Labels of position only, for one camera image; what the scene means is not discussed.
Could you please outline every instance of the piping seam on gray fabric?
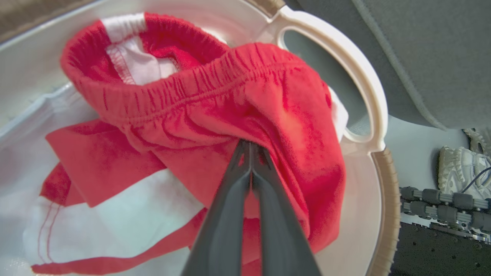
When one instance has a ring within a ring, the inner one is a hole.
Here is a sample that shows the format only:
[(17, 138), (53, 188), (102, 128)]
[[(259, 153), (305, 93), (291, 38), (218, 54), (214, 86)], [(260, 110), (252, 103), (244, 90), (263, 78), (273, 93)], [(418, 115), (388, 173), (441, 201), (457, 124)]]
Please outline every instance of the piping seam on gray fabric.
[(409, 97), (413, 100), (414, 105), (416, 106), (418, 111), (421, 113), (421, 115), (423, 115), (426, 120), (428, 120), (429, 123), (431, 123), (435, 127), (438, 127), (441, 130), (447, 130), (448, 128), (443, 125), (439, 120), (437, 120), (426, 108), (423, 97), (417, 92), (418, 89), (412, 81), (411, 76), (406, 71), (402, 63), (399, 61), (399, 58), (397, 54), (393, 51), (385, 33), (382, 31), (379, 24), (373, 18), (370, 9), (361, 0), (352, 0), (352, 2), (355, 5), (355, 8), (358, 10), (360, 17), (364, 20), (377, 41), (380, 43), (383, 52), (387, 55), (387, 59), (391, 63), (396, 74), (399, 76), (399, 79), (401, 80), (403, 86), (408, 91)]

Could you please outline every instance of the laundry basket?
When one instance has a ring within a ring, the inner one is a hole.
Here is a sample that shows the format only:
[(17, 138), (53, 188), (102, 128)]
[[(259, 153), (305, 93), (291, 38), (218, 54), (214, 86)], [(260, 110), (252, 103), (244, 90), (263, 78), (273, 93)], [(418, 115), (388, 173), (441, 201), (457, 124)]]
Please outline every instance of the laundry basket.
[[(52, 1), (19, 2), (22, 5), (17, 9), (31, 2), (42, 7)], [(10, 38), (0, 44), (1, 275), (32, 275), (23, 258), (22, 230), (29, 203), (39, 193), (40, 179), (57, 162), (44, 135), (96, 116), (62, 73), (58, 63), (62, 48), (77, 31), (99, 18), (141, 11), (183, 18), (231, 47), (259, 41), (286, 49), (283, 35), (295, 30), (321, 45), (344, 67), (364, 99), (371, 132), (358, 136), (345, 131), (341, 148), (347, 182), (340, 232), (316, 258), (324, 275), (388, 275), (398, 241), (400, 200), (396, 172), (384, 143), (387, 106), (374, 69), (340, 31), (312, 15), (292, 11), (280, 0), (57, 3), (57, 8), (45, 8), (37, 17), (25, 16), (24, 21), (11, 24), (11, 29), (1, 25), (0, 38)], [(4, 13), (0, 20), (4, 24), (6, 13), (19, 11), (0, 12)]]

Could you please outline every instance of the white plastic basket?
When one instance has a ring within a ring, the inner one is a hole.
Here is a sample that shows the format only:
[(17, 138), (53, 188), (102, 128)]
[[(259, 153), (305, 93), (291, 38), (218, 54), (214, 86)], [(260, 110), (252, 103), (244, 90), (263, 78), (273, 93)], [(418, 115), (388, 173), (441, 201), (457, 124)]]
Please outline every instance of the white plastic basket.
[[(25, 158), (33, 162), (44, 160), (40, 167), (54, 166), (50, 162), (56, 162), (49, 151), (29, 153), (29, 145), (26, 145), (19, 151), (6, 152), (6, 146), (22, 140), (31, 131), (25, 127), (26, 122), (45, 123), (42, 133), (29, 134), (44, 139), (47, 132), (94, 116), (87, 112), (50, 119), (57, 110), (72, 108), (70, 104), (78, 105), (83, 101), (69, 86), (64, 86), (68, 80), (59, 68), (61, 50), (77, 31), (99, 18), (141, 11), (183, 18), (222, 38), (231, 47), (260, 41), (286, 48), (283, 35), (293, 29), (317, 42), (337, 59), (365, 101), (371, 133), (363, 137), (345, 131), (341, 148), (347, 183), (340, 234), (317, 254), (317, 260), (325, 275), (388, 275), (398, 241), (400, 201), (394, 165), (384, 143), (388, 113), (382, 85), (366, 57), (345, 35), (328, 23), (307, 13), (292, 11), (276, 0), (99, 0), (0, 45), (0, 126), (3, 126), (0, 129), (0, 175), (9, 175), (0, 181), (0, 233), (3, 235), (0, 243), (8, 240), (7, 246), (0, 244), (0, 266), (2, 271), (7, 271), (5, 275), (32, 275), (22, 257), (20, 244), (25, 223), (22, 214), (27, 212), (27, 207), (16, 209), (15, 202), (10, 202), (8, 196), (16, 192), (26, 193), (29, 198), (38, 191), (36, 187), (29, 190), (29, 183), (22, 188), (11, 187), (8, 183), (14, 183), (19, 175), (42, 175), (42, 172), (22, 171), (16, 162)], [(20, 156), (21, 152), (32, 156)]]

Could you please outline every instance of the red fabric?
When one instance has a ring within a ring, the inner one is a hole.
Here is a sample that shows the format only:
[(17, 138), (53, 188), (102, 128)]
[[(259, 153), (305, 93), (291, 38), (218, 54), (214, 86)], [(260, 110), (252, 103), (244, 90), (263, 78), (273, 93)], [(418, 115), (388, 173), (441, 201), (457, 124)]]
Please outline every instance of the red fabric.
[[(146, 85), (124, 84), (105, 52), (110, 42), (100, 23), (79, 32), (63, 51), (64, 72), (104, 121), (48, 136), (80, 196), (97, 205), (139, 178), (119, 178), (116, 171), (137, 175), (166, 166), (209, 207), (243, 138), (269, 150), (312, 250), (330, 244), (339, 231), (345, 168), (330, 93), (319, 75), (274, 45), (229, 49), (185, 21), (151, 14), (146, 21), (147, 31), (139, 34), (145, 51), (174, 59), (182, 71)], [(112, 158), (120, 149), (128, 158)], [(107, 161), (91, 164), (90, 156), (104, 155)], [(112, 163), (115, 159), (121, 163)], [(147, 160), (149, 167), (144, 166)], [(84, 173), (93, 166), (107, 170)], [(97, 183), (102, 181), (113, 184), (100, 189)], [(243, 269), (246, 275), (258, 275), (259, 211), (252, 195), (246, 199), (245, 217)], [(177, 246), (190, 246), (202, 219), (200, 213), (172, 239), (153, 246), (152, 253), (130, 260), (96, 258), (33, 269), (93, 274), (125, 270)]]

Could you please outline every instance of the elastic waistband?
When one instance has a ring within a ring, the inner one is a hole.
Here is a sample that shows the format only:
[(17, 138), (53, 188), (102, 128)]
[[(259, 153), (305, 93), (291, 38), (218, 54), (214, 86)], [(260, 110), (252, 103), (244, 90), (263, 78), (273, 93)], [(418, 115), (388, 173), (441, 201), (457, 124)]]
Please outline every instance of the elastic waistband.
[(101, 35), (104, 30), (100, 28), (94, 25), (77, 35), (83, 38), (83, 43), (79, 39), (69, 41), (61, 64), (77, 90), (110, 123), (151, 120), (177, 106), (224, 93), (246, 79), (253, 81), (260, 74), (275, 71), (275, 68), (284, 68), (287, 64), (293, 65), (291, 70), (306, 66), (300, 58), (275, 45), (254, 43), (231, 49), (203, 66), (145, 85), (98, 80), (86, 76), (80, 67), (86, 66), (82, 63), (84, 59), (90, 59), (94, 48), (104, 50), (110, 45), (108, 39)]

